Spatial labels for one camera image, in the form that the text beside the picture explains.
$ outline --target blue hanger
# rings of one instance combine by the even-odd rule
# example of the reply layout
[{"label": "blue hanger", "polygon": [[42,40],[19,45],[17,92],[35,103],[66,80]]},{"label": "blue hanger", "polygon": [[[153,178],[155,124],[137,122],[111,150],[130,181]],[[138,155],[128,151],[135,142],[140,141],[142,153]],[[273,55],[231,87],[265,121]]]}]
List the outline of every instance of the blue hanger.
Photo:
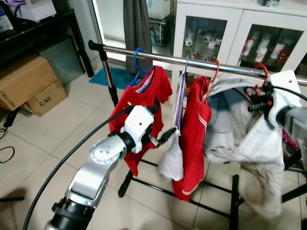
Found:
[{"label": "blue hanger", "polygon": [[[140,51],[143,51],[143,49],[142,49],[142,48],[137,48],[137,49],[135,50],[135,52],[134,52],[133,63],[134,63],[134,65],[135,65],[135,67],[138,69],[138,72],[137,72],[137,74],[136,74],[134,80],[131,82],[130,86],[135,86],[135,85],[137,85],[138,83],[140,83],[140,82],[146,77],[147,72],[148,72],[149,70],[151,70],[151,69],[154,68],[154,66],[151,66],[151,67],[149,67],[149,68],[147,68],[147,69],[142,69],[142,68],[138,65],[138,63],[137,63],[137,55],[138,55],[138,52],[140,52]],[[139,80],[139,75],[140,75],[140,73],[142,73],[142,72],[144,73],[144,76],[142,77],[142,79]]]}]

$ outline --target cardboard box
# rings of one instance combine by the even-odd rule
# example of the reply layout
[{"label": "cardboard box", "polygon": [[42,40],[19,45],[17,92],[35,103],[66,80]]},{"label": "cardboard box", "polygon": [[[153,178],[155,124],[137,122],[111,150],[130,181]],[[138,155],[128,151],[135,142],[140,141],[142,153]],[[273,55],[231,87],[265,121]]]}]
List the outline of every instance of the cardboard box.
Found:
[{"label": "cardboard box", "polygon": [[42,116],[67,97],[60,80],[49,85],[28,100],[25,105],[37,116]]},{"label": "cardboard box", "polygon": [[57,80],[48,61],[28,56],[0,70],[0,106],[13,111]]}]

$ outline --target white stripe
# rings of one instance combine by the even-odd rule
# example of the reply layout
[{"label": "white stripe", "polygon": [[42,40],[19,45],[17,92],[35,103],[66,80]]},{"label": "white stripe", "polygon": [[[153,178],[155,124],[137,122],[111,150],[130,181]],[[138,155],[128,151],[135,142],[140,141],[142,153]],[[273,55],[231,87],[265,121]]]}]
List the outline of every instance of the white stripe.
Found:
[{"label": "white stripe", "polygon": [[207,122],[201,117],[200,113],[198,113],[198,119],[200,120],[200,122],[207,127]]},{"label": "white stripe", "polygon": [[203,118],[201,117],[200,113],[198,113],[198,117],[199,117],[199,119],[201,119],[201,120],[207,125],[207,122],[205,121],[205,119],[203,119]]}]

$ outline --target red jersey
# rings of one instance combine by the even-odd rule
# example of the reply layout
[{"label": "red jersey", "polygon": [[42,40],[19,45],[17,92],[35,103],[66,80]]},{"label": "red jersey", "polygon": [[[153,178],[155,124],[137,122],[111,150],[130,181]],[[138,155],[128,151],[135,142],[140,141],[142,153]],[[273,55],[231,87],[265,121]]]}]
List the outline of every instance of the red jersey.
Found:
[{"label": "red jersey", "polygon": [[[150,70],[147,73],[147,76],[142,80],[142,82],[135,86],[131,87],[128,85],[120,98],[117,106],[115,107],[111,116],[117,114],[124,108],[127,108],[130,104],[132,105],[142,105],[142,106],[154,106],[154,99],[158,98],[159,102],[164,103],[168,100],[169,96],[172,95],[172,88],[169,84],[167,74],[165,70],[160,66],[155,66],[154,69]],[[118,118],[114,119],[109,123],[110,132],[118,131],[125,125],[125,120],[127,114],[122,114]],[[151,134],[157,138],[158,133],[163,128],[162,122],[162,113],[161,107],[154,114],[155,122],[152,124]],[[138,175],[138,164],[148,149],[154,149],[155,146],[152,143],[149,143],[143,146],[142,151],[139,153],[130,153],[125,157],[125,161],[132,171],[134,176]]]},{"label": "red jersey", "polygon": [[211,109],[202,102],[207,92],[207,78],[198,77],[188,94],[187,108],[181,122],[179,146],[183,156],[183,178],[173,180],[173,189],[181,200],[189,201],[190,194],[203,179],[204,156],[203,140],[211,118]]}]

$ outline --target white floor tile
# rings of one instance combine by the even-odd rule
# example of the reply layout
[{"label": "white floor tile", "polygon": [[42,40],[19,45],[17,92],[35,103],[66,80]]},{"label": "white floor tile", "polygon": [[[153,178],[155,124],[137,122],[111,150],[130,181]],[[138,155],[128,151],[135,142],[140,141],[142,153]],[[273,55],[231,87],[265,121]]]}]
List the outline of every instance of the white floor tile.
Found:
[{"label": "white floor tile", "polygon": [[[160,175],[156,167],[141,162],[138,170],[138,179],[173,192],[171,182]],[[124,165],[114,182],[111,184],[111,187],[118,191],[128,171],[129,169],[127,165]],[[196,191],[193,192],[191,198],[194,201],[199,202],[201,191],[202,185],[200,185]],[[193,204],[180,201],[173,196],[167,195],[135,181],[131,181],[125,195],[173,220],[181,226],[188,229],[192,228],[197,210],[197,206]]]},{"label": "white floor tile", "polygon": [[240,164],[214,164],[210,162],[206,181],[231,190],[232,176],[239,174]]},{"label": "white floor tile", "polygon": [[[118,95],[118,99],[121,98],[121,96],[123,95],[124,93],[124,90],[122,89],[117,89],[117,95]],[[109,111],[110,113],[113,112],[114,110],[114,104],[112,102],[112,99],[111,97],[108,97],[102,104],[101,104],[102,107],[104,107],[107,111]]]},{"label": "white floor tile", "polygon": [[42,117],[32,115],[16,122],[10,132],[51,153],[94,109],[66,98]]},{"label": "white floor tile", "polygon": [[231,194],[205,185],[200,203],[226,214],[230,214]]},{"label": "white floor tile", "polygon": [[[24,194],[24,201],[6,203],[0,206],[0,229],[22,229],[26,214],[36,193],[58,162],[58,159],[49,156],[35,172],[19,186],[12,196]],[[59,200],[64,197],[65,191],[75,172],[75,168],[64,164],[56,173],[36,205],[28,228],[29,230],[41,230],[44,228],[46,222],[52,219],[52,205],[55,202],[59,202]]]},{"label": "white floor tile", "polygon": [[109,188],[97,207],[88,230],[183,230],[169,219]]},{"label": "white floor tile", "polygon": [[[0,141],[0,149],[13,146],[15,155],[6,163],[0,164],[0,197],[8,196],[22,183],[48,156],[42,150],[8,133]],[[0,160],[12,155],[12,149],[0,151]]]},{"label": "white floor tile", "polygon": [[307,219],[306,194],[300,196],[302,219]]},{"label": "white floor tile", "polygon": [[293,182],[298,182],[297,172],[285,171],[284,177],[288,180],[293,181]]},{"label": "white floor tile", "polygon": [[229,230],[229,219],[200,207],[197,211],[194,228],[199,230]]},{"label": "white floor tile", "polygon": [[[209,167],[208,174],[212,173],[210,170],[211,164]],[[214,184],[219,184],[220,186],[225,187],[228,184],[226,179],[219,180],[213,182]],[[298,183],[285,179],[283,186],[283,193],[289,192],[295,188],[297,188]],[[205,185],[202,196],[201,203],[222,211],[224,213],[230,214],[230,206],[231,206],[231,194],[223,192],[221,190],[212,188],[210,186]],[[262,230],[262,229],[300,229],[300,206],[299,206],[299,198],[295,198],[290,200],[284,204],[282,204],[283,213],[279,221],[275,223],[268,223],[267,221],[262,220],[258,215],[253,212],[253,210],[247,206],[246,204],[242,204],[239,208],[239,229],[251,229],[251,230]],[[219,224],[214,224],[214,221],[207,220],[207,216],[210,216],[213,220],[219,219]],[[229,229],[228,219],[219,216],[217,214],[208,213],[207,210],[203,208],[198,209],[195,228],[202,229]]]},{"label": "white floor tile", "polygon": [[[0,107],[0,127],[3,126],[4,122],[5,122],[5,119],[7,117],[7,115],[9,114],[10,111],[8,110],[5,110],[3,108]],[[23,119],[24,117],[27,117],[27,116],[30,116],[31,113],[23,110],[23,109],[20,109],[15,117],[15,120],[13,122],[13,125],[16,124],[16,122],[20,121],[21,119]]]},{"label": "white floor tile", "polygon": [[[283,194],[297,188],[297,183],[285,180]],[[282,214],[278,220],[265,221],[257,215],[248,205],[239,208],[239,226],[241,229],[251,230],[300,230],[301,210],[299,197],[282,204]]]},{"label": "white floor tile", "polygon": [[306,184],[306,177],[303,175],[303,174],[301,174],[301,173],[298,173],[298,182],[300,183],[300,184]]},{"label": "white floor tile", "polygon": [[[59,147],[52,153],[53,156],[63,159],[64,156],[75,147],[87,134],[102,122],[110,117],[110,112],[106,112],[102,106],[98,107],[73,133],[60,144]],[[106,138],[109,134],[109,125],[106,125],[101,130],[97,131],[91,138],[89,138],[68,160],[67,163],[79,169],[87,160],[92,144],[99,140]],[[113,169],[109,184],[111,184],[124,165],[124,161],[120,161],[115,169]]]},{"label": "white floor tile", "polygon": [[90,78],[83,74],[66,86],[68,97],[98,107],[109,97],[107,86],[89,83]]}]

